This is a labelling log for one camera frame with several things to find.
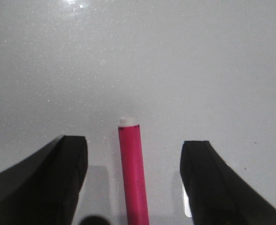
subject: marker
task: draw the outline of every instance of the marker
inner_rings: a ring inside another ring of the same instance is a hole
[[[118,133],[128,225],[149,225],[140,126],[121,117]]]

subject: white marker tip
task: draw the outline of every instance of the white marker tip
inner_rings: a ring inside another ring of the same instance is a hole
[[[135,125],[138,125],[138,123],[136,122],[135,118],[133,118],[133,117],[121,117],[120,118],[120,122],[119,122],[120,127],[132,127]]]

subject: white surface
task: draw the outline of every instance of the white surface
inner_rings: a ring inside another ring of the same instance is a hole
[[[191,224],[184,140],[209,140],[276,206],[276,1],[0,0],[0,171],[85,135],[74,224],[124,224],[123,115],[141,126],[151,224]]]

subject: white table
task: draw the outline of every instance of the white table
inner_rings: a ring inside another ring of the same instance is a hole
[[[209,140],[276,207],[276,1],[0,0],[0,171],[84,135],[73,224],[125,224],[121,116],[141,125],[152,225],[192,224],[184,140]]]

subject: pink marker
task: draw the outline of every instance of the pink marker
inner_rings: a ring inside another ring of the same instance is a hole
[[[128,225],[149,225],[140,126],[133,118],[118,126]]]

